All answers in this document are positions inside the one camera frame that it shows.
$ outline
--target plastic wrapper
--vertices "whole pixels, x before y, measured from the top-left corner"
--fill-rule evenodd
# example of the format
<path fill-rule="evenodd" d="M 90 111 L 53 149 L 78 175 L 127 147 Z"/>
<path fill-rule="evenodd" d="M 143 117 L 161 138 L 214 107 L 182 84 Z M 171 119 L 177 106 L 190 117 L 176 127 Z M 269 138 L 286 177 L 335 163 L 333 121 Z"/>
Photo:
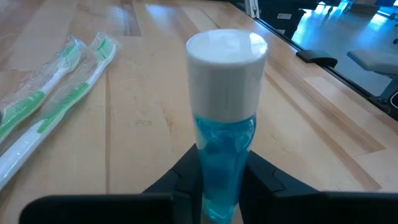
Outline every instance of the plastic wrapper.
<path fill-rule="evenodd" d="M 19 84 L 0 99 L 0 154 L 18 125 L 43 105 L 63 77 L 68 76 L 88 52 L 90 51 L 82 41 L 69 37 L 51 61 L 36 71 L 26 72 Z M 15 80 L 7 80 L 11 76 L 12 72 L 9 75 L 3 74 L 2 87 L 15 83 Z"/>
<path fill-rule="evenodd" d="M 70 114 L 71 108 L 91 90 L 119 46 L 115 38 L 101 32 L 97 34 L 81 64 L 63 79 L 30 125 L 14 136 L 12 144 L 0 156 L 0 190 L 67 113 Z"/>

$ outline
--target blue liquid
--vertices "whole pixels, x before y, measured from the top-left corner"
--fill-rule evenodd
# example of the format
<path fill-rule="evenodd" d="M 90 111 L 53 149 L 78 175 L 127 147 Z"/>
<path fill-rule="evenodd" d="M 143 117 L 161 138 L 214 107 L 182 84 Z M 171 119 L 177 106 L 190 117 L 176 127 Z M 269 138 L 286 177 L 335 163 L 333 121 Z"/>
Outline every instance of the blue liquid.
<path fill-rule="evenodd" d="M 217 223 L 228 223 L 241 189 L 256 116 L 218 123 L 194 116 L 203 173 L 203 210 Z"/>

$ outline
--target white bottle cap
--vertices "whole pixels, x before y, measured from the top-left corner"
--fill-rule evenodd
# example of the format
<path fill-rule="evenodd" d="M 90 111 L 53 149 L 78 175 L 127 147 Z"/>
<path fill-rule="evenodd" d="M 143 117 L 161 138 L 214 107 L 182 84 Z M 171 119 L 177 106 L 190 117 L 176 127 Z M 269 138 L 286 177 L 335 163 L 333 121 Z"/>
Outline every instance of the white bottle cap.
<path fill-rule="evenodd" d="M 187 42 L 192 113 L 231 123 L 257 110 L 267 42 L 247 30 L 209 30 Z"/>

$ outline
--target green toothbrush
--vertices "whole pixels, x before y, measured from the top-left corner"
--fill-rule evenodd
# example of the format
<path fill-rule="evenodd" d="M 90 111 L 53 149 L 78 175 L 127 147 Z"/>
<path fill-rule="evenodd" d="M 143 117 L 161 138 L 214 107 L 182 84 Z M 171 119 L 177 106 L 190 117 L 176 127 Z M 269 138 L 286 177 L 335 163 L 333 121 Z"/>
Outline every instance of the green toothbrush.
<path fill-rule="evenodd" d="M 80 59 L 80 51 L 76 43 L 65 47 L 61 52 L 63 60 L 62 65 L 52 78 L 40 89 L 30 94 L 27 98 L 21 100 L 8 110 L 2 111 L 2 121 L 0 123 L 0 143 L 9 135 L 9 133 L 26 117 L 31 115 L 44 101 L 46 96 L 52 91 L 54 86 L 68 72 L 73 71 Z"/>
<path fill-rule="evenodd" d="M 105 67 L 114 58 L 115 53 L 116 44 L 109 39 L 109 37 L 105 37 L 95 50 L 98 64 L 96 70 L 89 79 L 75 87 L 52 113 L 30 127 L 29 130 L 0 157 L 0 190 L 19 168 L 21 168 L 37 146 L 56 127 L 65 116 L 65 113 L 91 90 Z"/>

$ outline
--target wooden table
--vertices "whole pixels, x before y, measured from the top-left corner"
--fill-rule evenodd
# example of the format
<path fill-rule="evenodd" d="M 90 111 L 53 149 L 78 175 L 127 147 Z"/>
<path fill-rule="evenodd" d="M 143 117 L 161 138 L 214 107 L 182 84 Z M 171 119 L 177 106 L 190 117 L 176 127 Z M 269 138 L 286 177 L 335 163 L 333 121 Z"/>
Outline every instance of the wooden table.
<path fill-rule="evenodd" d="M 52 194 L 139 193 L 194 143 L 185 42 L 217 28 L 269 44 L 252 150 L 319 190 L 398 187 L 398 124 L 227 2 L 0 1 L 0 94 L 45 63 L 68 34 L 122 47 L 93 91 L 0 196 L 0 223 Z"/>

